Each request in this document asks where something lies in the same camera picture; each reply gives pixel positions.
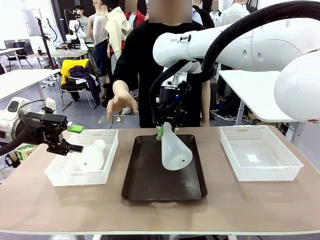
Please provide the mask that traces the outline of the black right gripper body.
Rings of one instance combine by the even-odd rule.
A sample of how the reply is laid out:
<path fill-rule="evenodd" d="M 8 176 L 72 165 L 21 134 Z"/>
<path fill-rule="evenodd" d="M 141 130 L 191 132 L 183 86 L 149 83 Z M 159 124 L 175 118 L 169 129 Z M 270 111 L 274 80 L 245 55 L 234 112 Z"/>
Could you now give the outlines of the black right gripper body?
<path fill-rule="evenodd" d="M 165 122 L 172 128 L 184 127 L 188 112 L 182 109 L 181 104 L 190 89 L 191 85 L 186 81 L 175 89 L 165 88 L 159 81 L 154 82 L 151 86 L 152 123 L 157 127 L 162 127 Z"/>

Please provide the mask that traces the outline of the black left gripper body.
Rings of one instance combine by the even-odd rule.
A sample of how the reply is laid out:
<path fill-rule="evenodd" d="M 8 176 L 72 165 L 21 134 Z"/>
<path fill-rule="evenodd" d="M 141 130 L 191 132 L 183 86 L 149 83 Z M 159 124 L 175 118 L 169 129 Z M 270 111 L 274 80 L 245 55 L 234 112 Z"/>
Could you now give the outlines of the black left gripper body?
<path fill-rule="evenodd" d="M 19 113 L 22 142 L 25 144 L 46 144 L 49 150 L 67 150 L 68 142 L 63 137 L 68 120 L 65 115 L 53 113 Z"/>

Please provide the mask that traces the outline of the person's right hand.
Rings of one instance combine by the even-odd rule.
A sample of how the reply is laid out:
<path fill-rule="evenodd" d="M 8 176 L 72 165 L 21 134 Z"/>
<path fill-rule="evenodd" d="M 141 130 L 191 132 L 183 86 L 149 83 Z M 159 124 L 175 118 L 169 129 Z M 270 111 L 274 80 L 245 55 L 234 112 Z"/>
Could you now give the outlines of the person's right hand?
<path fill-rule="evenodd" d="M 113 93 L 114 97 L 108 102 L 106 108 L 109 120 L 112 119 L 113 113 L 117 113 L 126 107 L 131 108 L 135 113 L 138 112 L 138 104 L 127 89 L 114 89 Z"/>

